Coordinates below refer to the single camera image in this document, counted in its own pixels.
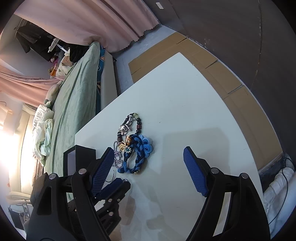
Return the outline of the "black jewelry box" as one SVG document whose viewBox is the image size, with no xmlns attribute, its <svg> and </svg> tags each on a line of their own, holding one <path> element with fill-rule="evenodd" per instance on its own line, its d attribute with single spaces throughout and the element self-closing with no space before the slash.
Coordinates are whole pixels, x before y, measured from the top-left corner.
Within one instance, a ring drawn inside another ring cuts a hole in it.
<svg viewBox="0 0 296 241">
<path fill-rule="evenodd" d="M 63 153 L 63 176 L 73 175 L 96 159 L 96 150 L 75 145 Z"/>
</svg>

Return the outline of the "silver butterfly pendant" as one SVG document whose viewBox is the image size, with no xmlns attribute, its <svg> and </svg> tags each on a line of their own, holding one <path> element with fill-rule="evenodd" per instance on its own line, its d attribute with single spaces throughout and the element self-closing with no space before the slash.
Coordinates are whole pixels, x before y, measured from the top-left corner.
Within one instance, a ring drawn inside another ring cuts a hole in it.
<svg viewBox="0 0 296 241">
<path fill-rule="evenodd" d="M 123 123 L 120 127 L 119 127 L 119 129 L 118 129 L 118 131 L 122 134 L 122 135 L 126 135 L 128 132 L 130 132 L 132 129 L 131 129 L 131 127 L 128 125 L 128 124 L 126 124 L 126 123 Z"/>
</svg>

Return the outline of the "green bed blanket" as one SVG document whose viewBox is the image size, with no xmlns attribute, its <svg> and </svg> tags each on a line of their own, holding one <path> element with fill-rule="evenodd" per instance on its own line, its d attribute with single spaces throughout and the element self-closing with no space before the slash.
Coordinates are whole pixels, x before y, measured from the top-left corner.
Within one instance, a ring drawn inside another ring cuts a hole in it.
<svg viewBox="0 0 296 241">
<path fill-rule="evenodd" d="M 52 110 L 53 132 L 44 172 L 63 176 L 63 154 L 75 145 L 75 135 L 95 117 L 100 44 L 93 42 L 63 81 Z"/>
</svg>

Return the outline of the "flattened cardboard sheet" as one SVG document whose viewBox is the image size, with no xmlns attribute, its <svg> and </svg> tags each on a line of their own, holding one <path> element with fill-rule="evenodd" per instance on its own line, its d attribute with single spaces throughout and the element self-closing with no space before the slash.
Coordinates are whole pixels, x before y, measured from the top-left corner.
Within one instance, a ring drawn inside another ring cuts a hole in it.
<svg viewBox="0 0 296 241">
<path fill-rule="evenodd" d="M 248 88 L 216 57 L 180 33 L 173 33 L 129 63 L 132 79 L 165 67 L 176 73 L 172 86 L 188 91 L 200 127 L 195 149 L 207 160 L 246 154 L 262 170 L 282 156 L 278 137 Z"/>
</svg>

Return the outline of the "pillows and clothes pile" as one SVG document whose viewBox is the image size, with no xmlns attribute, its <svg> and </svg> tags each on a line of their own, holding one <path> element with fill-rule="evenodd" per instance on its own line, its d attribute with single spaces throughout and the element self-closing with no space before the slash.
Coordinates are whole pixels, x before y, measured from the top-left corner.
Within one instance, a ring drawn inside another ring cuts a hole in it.
<svg viewBox="0 0 296 241">
<path fill-rule="evenodd" d="M 53 104 L 58 96 L 61 85 L 68 73 L 73 68 L 74 63 L 78 62 L 88 50 L 88 46 L 70 44 L 67 51 L 63 51 L 64 56 L 61 61 L 52 68 L 58 83 L 54 84 L 47 92 L 43 104 L 40 104 L 33 118 L 32 134 L 34 139 L 33 157 L 42 167 L 46 163 L 46 158 L 50 155 L 52 133 L 54 127 Z"/>
</svg>

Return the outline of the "pink curtain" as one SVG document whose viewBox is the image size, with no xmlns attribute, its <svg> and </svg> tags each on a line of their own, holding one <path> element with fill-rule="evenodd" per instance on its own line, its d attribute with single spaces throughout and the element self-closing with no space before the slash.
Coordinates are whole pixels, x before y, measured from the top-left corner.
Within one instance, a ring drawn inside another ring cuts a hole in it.
<svg viewBox="0 0 296 241">
<path fill-rule="evenodd" d="M 24 1 L 15 15 L 66 43 L 97 41 L 110 53 L 138 41 L 159 23 L 143 1 Z"/>
</svg>

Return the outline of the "white bed frame side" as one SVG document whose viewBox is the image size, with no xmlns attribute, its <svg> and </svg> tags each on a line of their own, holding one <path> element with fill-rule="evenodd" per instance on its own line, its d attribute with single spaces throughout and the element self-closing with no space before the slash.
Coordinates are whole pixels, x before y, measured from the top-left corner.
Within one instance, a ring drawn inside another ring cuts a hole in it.
<svg viewBox="0 0 296 241">
<path fill-rule="evenodd" d="M 117 97 L 116 79 L 114 72 L 113 57 L 109 52 L 104 54 L 104 67 L 101 75 L 100 108 L 107 107 Z"/>
</svg>

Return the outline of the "white wall socket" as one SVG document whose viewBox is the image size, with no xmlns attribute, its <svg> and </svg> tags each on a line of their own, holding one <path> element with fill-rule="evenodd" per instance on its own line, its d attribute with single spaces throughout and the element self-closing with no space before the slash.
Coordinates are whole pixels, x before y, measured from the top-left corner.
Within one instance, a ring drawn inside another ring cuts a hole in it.
<svg viewBox="0 0 296 241">
<path fill-rule="evenodd" d="M 159 9 L 164 9 L 164 7 L 161 5 L 160 2 L 156 2 L 156 5 L 158 6 Z"/>
</svg>

